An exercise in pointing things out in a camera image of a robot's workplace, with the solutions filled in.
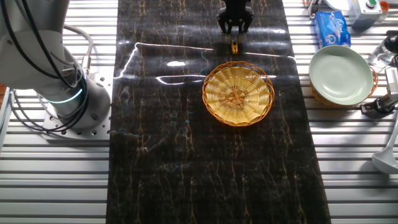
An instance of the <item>woven basket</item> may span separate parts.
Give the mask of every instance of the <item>woven basket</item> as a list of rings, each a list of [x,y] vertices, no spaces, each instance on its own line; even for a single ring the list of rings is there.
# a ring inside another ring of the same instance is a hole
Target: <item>woven basket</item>
[[[275,93],[260,68],[247,62],[228,62],[206,77],[202,97],[207,110],[219,121],[248,126],[267,115]]]
[[[372,91],[369,94],[368,98],[373,95],[374,91],[376,90],[376,88],[379,84],[379,76],[377,75],[377,73],[374,71],[374,69],[372,67],[370,67],[370,69],[373,73],[373,87],[372,87]],[[312,92],[313,96],[315,97],[315,99],[322,102],[324,105],[334,106],[334,107],[354,107],[355,106],[355,105],[345,106],[345,105],[338,105],[336,103],[332,103],[332,102],[328,101],[327,99],[325,99],[324,97],[322,97],[321,95],[319,95],[319,93],[312,86],[311,82],[310,82],[310,87],[311,87],[311,92]]]

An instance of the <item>ceramic plate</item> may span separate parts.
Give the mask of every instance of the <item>ceramic plate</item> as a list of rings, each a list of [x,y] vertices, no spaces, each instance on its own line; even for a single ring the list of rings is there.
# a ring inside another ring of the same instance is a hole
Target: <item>ceramic plate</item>
[[[319,95],[339,105],[362,102],[373,87],[373,75],[365,59],[339,45],[324,47],[313,56],[310,80]]]

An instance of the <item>plastic bag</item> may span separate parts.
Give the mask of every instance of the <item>plastic bag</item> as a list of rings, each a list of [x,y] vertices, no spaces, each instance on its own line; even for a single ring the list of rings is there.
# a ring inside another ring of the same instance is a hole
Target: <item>plastic bag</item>
[[[318,12],[314,18],[319,47],[331,45],[351,46],[351,35],[341,11]]]

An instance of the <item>metal clamp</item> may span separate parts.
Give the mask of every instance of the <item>metal clamp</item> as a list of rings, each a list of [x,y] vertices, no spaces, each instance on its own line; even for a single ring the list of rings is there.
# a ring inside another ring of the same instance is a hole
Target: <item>metal clamp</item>
[[[315,14],[318,12],[322,0],[312,0],[308,7],[308,15],[311,19],[315,18]]]

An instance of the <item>metal rail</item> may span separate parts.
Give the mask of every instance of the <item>metal rail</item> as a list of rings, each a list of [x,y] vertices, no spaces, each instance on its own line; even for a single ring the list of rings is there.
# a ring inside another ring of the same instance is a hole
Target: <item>metal rail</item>
[[[283,2],[332,222],[398,223],[398,175],[386,177],[371,162],[371,154],[386,144],[395,115],[373,121],[358,108],[331,109],[314,99],[308,77],[318,50],[312,23],[302,0]],[[322,4],[319,10],[327,8]],[[386,31],[398,27],[398,7],[391,10],[395,14],[385,23],[363,34],[352,32],[352,49],[367,58]],[[116,0],[72,0],[67,14],[67,24],[92,35],[91,71],[104,86],[112,83],[114,72],[117,14]],[[64,34],[69,51],[82,57],[86,40],[67,30]],[[367,101],[386,92],[386,78],[379,75],[379,88]],[[35,93],[18,94],[28,115],[43,122],[45,111]],[[108,144],[101,142],[49,145],[12,115],[0,154],[0,223],[105,223],[108,152]]]

